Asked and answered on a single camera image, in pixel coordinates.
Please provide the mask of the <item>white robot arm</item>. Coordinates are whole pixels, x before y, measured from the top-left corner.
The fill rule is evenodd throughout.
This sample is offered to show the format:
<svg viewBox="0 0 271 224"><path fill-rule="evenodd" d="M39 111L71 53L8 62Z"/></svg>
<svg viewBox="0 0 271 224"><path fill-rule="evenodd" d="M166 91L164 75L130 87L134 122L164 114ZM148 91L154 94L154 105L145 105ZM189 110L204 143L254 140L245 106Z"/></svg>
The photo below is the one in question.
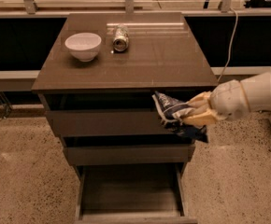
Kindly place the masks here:
<svg viewBox="0 0 271 224"><path fill-rule="evenodd" d="M254 111L271 111L271 72L231 80L218 85L212 92L202 92L188 105L196 109L181 120L185 124L204 126L220 120L233 121Z"/></svg>

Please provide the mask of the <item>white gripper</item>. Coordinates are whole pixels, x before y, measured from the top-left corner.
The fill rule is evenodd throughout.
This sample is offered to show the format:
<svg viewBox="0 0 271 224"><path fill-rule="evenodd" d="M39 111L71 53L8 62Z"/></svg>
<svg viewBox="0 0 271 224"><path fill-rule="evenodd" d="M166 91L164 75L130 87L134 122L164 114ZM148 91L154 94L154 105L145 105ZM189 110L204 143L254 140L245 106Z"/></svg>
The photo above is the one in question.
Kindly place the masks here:
<svg viewBox="0 0 271 224"><path fill-rule="evenodd" d="M213 92L201 92L188 101L187 105L193 109L190 112L191 116L181 120L184 124L192 126L210 125L225 119L233 121L250 113L247 94L238 80L222 83Z"/></svg>

